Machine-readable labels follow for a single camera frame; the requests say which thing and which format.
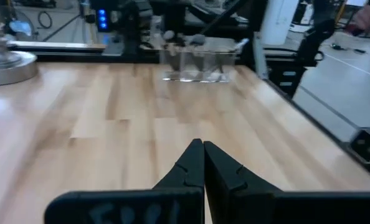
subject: wooden tabletop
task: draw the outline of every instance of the wooden tabletop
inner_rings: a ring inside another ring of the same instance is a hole
[[[0,86],[0,223],[42,223],[69,190],[151,188],[194,138],[283,190],[370,190],[370,174],[246,67],[232,83],[162,81],[159,65],[39,68]]]

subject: black cable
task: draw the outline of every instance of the black cable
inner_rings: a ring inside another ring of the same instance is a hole
[[[44,25],[42,22],[41,22],[41,15],[43,15],[43,14],[45,14],[45,15],[47,15],[47,17],[48,17],[48,19],[49,19],[49,25]],[[37,16],[37,20],[38,20],[38,23],[40,24],[40,26],[42,27],[42,28],[44,28],[44,29],[49,29],[49,28],[51,28],[52,27],[52,24],[53,24],[53,22],[52,22],[52,18],[51,18],[51,16],[49,15],[49,13],[48,12],[46,12],[46,11],[41,11],[41,12],[39,12],[38,13],[38,16]]]
[[[59,27],[57,30],[55,30],[53,33],[49,34],[46,38],[44,38],[42,41],[43,42],[47,42],[49,39],[51,39],[51,37],[53,37],[54,35],[56,35],[58,32],[60,32],[62,29],[64,29],[65,27],[67,27],[70,23],[72,23],[74,20],[76,20],[78,17],[80,17],[80,15],[77,15],[75,17],[73,17],[71,20],[67,21],[65,24],[63,24],[63,26]]]

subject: transparent bin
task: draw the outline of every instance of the transparent bin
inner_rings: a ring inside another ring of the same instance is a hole
[[[149,42],[154,46],[161,45],[161,16],[152,16],[150,22]]]
[[[160,50],[166,69],[164,80],[182,82],[229,82],[235,72],[235,52],[210,52],[203,47],[171,47]]]

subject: cable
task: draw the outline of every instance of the cable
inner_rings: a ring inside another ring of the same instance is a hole
[[[237,0],[236,2],[233,2],[227,10],[225,10],[223,13],[217,16],[212,22],[206,25],[200,32],[200,34],[203,35],[210,34],[210,32],[214,31],[214,29],[216,29],[217,26],[219,26],[223,20],[233,15],[233,13],[239,10],[246,2],[247,0]]]
[[[47,25],[47,26],[45,26],[42,22],[41,22],[41,15],[43,15],[43,14],[45,14],[45,15],[47,15],[47,17],[48,17],[48,19],[49,19],[49,25]],[[44,28],[44,29],[49,29],[49,28],[51,28],[52,27],[52,18],[51,18],[51,16],[49,15],[49,13],[48,12],[46,12],[46,11],[41,11],[41,12],[39,12],[38,13],[38,16],[37,16],[37,20],[38,20],[38,23],[40,24],[40,26],[42,27],[42,28]]]
[[[72,23],[74,20],[76,20],[78,17],[80,17],[80,15],[77,15],[75,17],[73,17],[71,20],[67,21],[65,24],[63,24],[63,26],[59,27],[57,30],[55,30],[53,33],[49,34],[46,38],[44,38],[42,40],[42,42],[47,42],[49,39],[51,39],[51,37],[53,37],[54,35],[56,35],[58,32],[60,32],[62,29],[64,29],[65,27],[67,27],[70,23]]]
[[[11,6],[11,7],[14,10],[15,14],[20,14],[22,17],[24,17],[29,22],[29,25],[31,27],[31,34],[32,34],[31,36],[32,36],[33,40],[37,40],[36,27],[34,27],[34,24],[31,21],[31,19],[24,12],[22,12],[18,9],[15,9],[13,6]]]

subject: white pillar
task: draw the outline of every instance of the white pillar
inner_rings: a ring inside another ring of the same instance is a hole
[[[260,31],[263,44],[282,45],[285,43],[297,5],[298,0],[268,1]]]

